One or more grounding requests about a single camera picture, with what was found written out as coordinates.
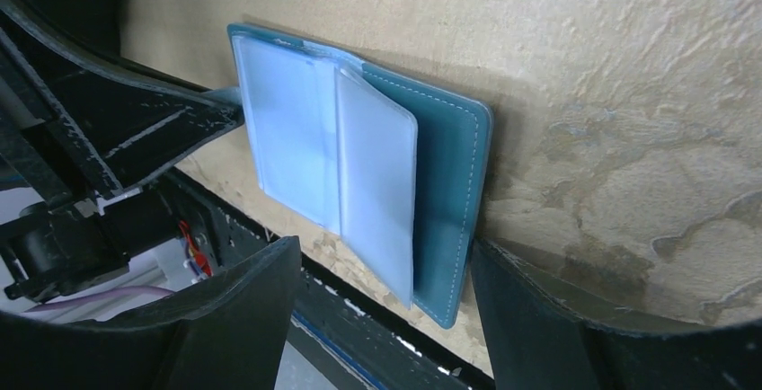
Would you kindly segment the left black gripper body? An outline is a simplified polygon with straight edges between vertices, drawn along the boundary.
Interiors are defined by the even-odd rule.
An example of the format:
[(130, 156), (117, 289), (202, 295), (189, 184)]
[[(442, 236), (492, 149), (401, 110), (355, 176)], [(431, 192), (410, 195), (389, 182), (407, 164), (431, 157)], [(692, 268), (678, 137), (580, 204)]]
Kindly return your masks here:
[(99, 208), (120, 185), (96, 185), (109, 175), (96, 148), (68, 116), (35, 114), (40, 94), (21, 81), (1, 82), (1, 188), (28, 186), (40, 202), (1, 225), (1, 259), (12, 280), (11, 300), (50, 301), (125, 274), (130, 260), (178, 237), (177, 219), (155, 191)]

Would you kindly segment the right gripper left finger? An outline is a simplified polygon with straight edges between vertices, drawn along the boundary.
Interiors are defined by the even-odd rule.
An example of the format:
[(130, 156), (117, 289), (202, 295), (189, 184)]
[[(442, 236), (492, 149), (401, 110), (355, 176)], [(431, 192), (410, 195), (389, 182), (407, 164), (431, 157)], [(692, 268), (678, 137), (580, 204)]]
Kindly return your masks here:
[(271, 389), (300, 283), (284, 237), (233, 268), (107, 321), (1, 316), (4, 389)]

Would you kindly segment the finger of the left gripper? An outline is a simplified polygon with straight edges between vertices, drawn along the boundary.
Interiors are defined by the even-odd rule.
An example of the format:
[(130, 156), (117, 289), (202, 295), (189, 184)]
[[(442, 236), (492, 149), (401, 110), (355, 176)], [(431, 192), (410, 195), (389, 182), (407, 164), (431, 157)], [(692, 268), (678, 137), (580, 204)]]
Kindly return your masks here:
[(242, 108), (120, 54), (120, 0), (1, 0), (1, 167), (111, 198), (240, 127)]

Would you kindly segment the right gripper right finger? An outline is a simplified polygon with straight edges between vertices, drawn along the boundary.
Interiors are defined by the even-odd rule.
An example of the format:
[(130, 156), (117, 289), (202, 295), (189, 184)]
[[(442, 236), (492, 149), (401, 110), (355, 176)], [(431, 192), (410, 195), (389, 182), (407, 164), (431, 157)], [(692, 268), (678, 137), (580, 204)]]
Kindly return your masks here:
[(499, 389), (758, 389), (761, 322), (707, 327), (620, 306), (475, 241), (471, 274)]

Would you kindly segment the blue card holder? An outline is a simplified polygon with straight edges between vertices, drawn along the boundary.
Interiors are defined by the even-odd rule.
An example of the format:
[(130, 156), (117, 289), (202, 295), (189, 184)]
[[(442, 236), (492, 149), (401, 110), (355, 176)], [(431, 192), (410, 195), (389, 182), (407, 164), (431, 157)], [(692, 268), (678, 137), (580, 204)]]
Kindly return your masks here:
[(404, 306), (456, 322), (485, 184), (483, 102), (349, 51), (227, 28), (260, 189), (337, 235)]

